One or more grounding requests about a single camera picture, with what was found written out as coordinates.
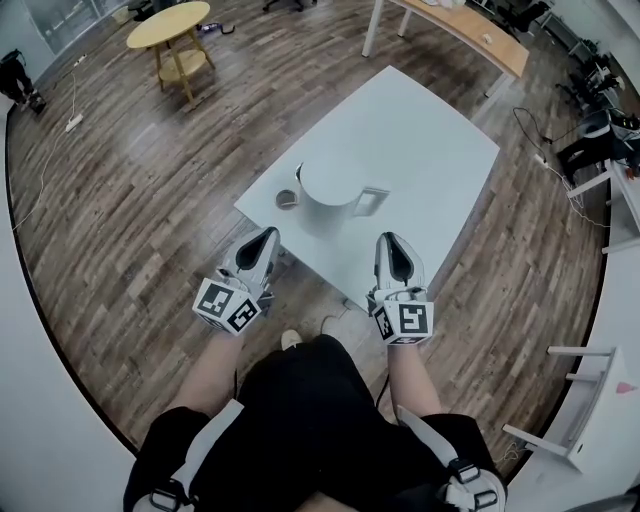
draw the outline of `black buckle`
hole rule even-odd
[[[159,503],[154,499],[155,496],[161,497],[163,503]],[[154,508],[163,510],[164,512],[177,512],[182,505],[190,503],[187,495],[184,493],[182,483],[173,478],[162,487],[156,487],[149,495],[149,501]]]
[[[480,470],[465,459],[453,459],[449,462],[449,469],[463,485],[480,478]]]
[[[474,494],[473,497],[476,502],[476,510],[481,510],[498,503],[498,495],[494,491],[479,492],[478,494]]]

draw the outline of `table shelf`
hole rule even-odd
[[[185,76],[193,75],[207,62],[204,52],[200,50],[187,50],[178,54]],[[180,73],[173,58],[167,60],[160,69],[160,78],[165,82],[180,82]]]

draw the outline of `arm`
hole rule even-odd
[[[417,345],[389,345],[387,360],[394,411],[401,405],[420,418],[442,412],[438,392]]]
[[[167,407],[188,407],[209,417],[218,414],[233,393],[233,381],[244,336],[217,331]]]

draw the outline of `person's right arm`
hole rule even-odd
[[[419,418],[440,414],[442,405],[417,345],[389,345],[389,387],[393,410],[401,405]]]

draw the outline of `desk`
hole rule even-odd
[[[607,180],[615,180],[616,185],[620,188],[624,201],[627,203],[627,206],[631,211],[633,220],[640,231],[640,178],[636,178],[633,181],[630,180],[627,178],[624,167],[618,162],[614,162],[612,160],[607,160],[605,162],[605,168],[605,172],[569,191],[567,193],[567,197],[571,199],[572,197],[576,197],[600,183]],[[604,247],[602,249],[602,253],[608,254],[611,252],[621,251],[629,247],[635,247],[637,245],[640,245],[640,236],[634,236],[625,242],[619,242],[609,247]]]
[[[404,36],[411,13],[416,13],[469,45],[502,71],[502,76],[485,93],[487,99],[471,117],[471,122],[476,123],[509,88],[513,81],[522,77],[529,51],[473,9],[466,6],[445,9],[440,6],[427,5],[421,0],[391,1],[406,9],[398,30],[400,37]],[[369,30],[362,48],[364,57],[368,57],[371,54],[383,5],[384,0],[376,0],[373,7]],[[484,41],[484,34],[491,36],[491,44],[487,44]]]
[[[200,43],[194,27],[209,14],[206,2],[187,2],[174,5],[154,14],[138,25],[127,39],[129,48],[152,48],[156,57],[156,68],[160,89],[164,90],[164,82],[182,82],[189,103],[194,104],[193,94],[187,77],[195,73],[205,62],[215,69],[209,54]],[[197,50],[178,53],[172,43],[178,37],[188,34]],[[162,65],[160,45],[166,43],[171,50],[173,60]]]
[[[393,231],[407,240],[422,258],[429,283],[467,220],[498,150],[445,101],[387,67],[316,123],[235,206],[259,226],[277,227],[289,252],[366,310],[380,234]],[[300,162],[340,165],[344,172],[357,166],[368,186],[391,193],[373,216],[349,219],[335,235],[320,239],[303,229],[296,208],[283,211],[275,205],[279,191],[299,190],[294,173]]]

